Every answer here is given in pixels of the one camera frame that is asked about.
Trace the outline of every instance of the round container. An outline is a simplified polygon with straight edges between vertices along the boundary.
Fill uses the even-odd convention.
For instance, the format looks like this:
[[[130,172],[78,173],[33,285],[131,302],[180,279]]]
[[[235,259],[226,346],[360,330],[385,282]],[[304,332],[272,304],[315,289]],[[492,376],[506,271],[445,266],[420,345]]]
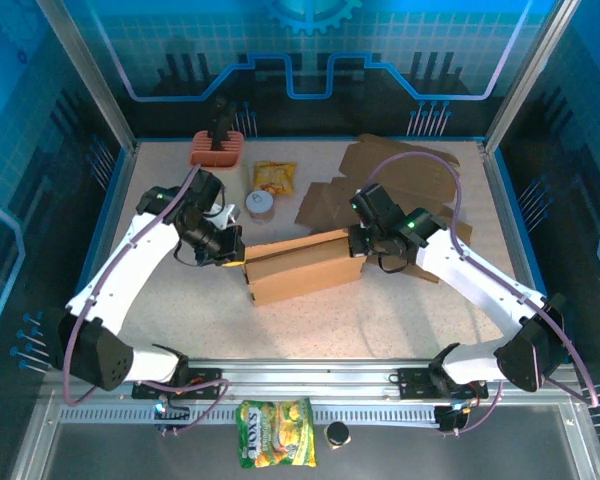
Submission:
[[[247,195],[245,206],[253,222],[259,225],[269,223],[275,215],[273,195],[264,190],[255,190]]]
[[[340,448],[351,441],[349,428],[342,422],[333,422],[324,430],[324,435],[332,449]]]

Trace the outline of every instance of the snack bag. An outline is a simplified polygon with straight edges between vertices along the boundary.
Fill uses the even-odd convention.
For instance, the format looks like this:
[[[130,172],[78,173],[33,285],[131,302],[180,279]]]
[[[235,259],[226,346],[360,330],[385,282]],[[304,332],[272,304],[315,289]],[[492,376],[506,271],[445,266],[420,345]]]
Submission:
[[[253,167],[253,189],[271,195],[291,195],[295,163],[256,162]]]
[[[236,422],[243,468],[316,466],[313,411],[308,398],[297,402],[245,401],[236,410]]]

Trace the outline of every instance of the speckled white tabletop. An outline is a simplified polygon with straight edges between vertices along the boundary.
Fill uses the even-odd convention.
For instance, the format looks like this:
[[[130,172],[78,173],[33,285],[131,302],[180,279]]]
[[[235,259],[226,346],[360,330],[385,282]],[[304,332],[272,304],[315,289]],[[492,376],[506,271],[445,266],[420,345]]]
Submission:
[[[461,220],[473,225],[472,248],[513,274],[491,192],[474,142],[410,142],[453,153],[460,162]],[[294,225],[313,181],[330,182],[348,141],[247,142],[243,162],[298,163],[296,193],[276,198],[276,215],[256,225],[243,214],[247,245],[307,235]],[[143,192],[179,185],[189,142],[145,142],[125,199],[116,239],[127,230]],[[133,303],[120,332],[140,346],[159,343],[193,358],[431,358],[453,342],[498,338],[487,317],[444,283],[386,275],[365,265],[358,282],[254,307],[239,268],[190,268],[167,256]]]

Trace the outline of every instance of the cardboard box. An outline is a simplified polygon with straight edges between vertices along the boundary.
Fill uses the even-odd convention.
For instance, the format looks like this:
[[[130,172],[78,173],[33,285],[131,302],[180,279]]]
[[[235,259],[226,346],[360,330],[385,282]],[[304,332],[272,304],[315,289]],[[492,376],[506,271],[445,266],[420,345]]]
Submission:
[[[458,161],[450,154],[394,140],[361,135],[359,143],[350,145],[340,165],[340,172],[346,177],[335,177],[331,183],[312,183],[296,216],[295,223],[312,229],[312,232],[324,232],[337,228],[346,228],[359,222],[358,216],[351,208],[349,200],[367,181],[369,174],[386,158],[403,151],[425,151],[433,153],[456,168]],[[374,179],[380,183],[394,202],[405,213],[418,207],[441,217],[447,224],[451,223],[453,211],[444,203],[455,198],[455,183],[449,172],[435,161],[416,156],[385,167]],[[472,227],[458,223],[458,236],[470,245]],[[368,262],[377,265],[377,258],[372,256]],[[402,266],[399,259],[385,259],[386,268]],[[417,276],[424,280],[437,282],[438,278],[421,268],[410,265],[403,273]]]
[[[364,258],[349,257],[346,230],[247,247],[244,274],[256,306],[360,279]]]

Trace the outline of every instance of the orange plastic container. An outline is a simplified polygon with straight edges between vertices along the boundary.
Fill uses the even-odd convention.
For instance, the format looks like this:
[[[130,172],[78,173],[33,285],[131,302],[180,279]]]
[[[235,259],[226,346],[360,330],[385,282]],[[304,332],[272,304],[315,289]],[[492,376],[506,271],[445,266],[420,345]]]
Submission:
[[[189,164],[200,165],[203,168],[219,168],[230,170],[238,165],[242,149],[244,147],[244,136],[240,132],[227,132],[229,140],[221,142],[224,150],[211,150],[211,138],[207,136],[207,130],[195,134],[189,153]]]

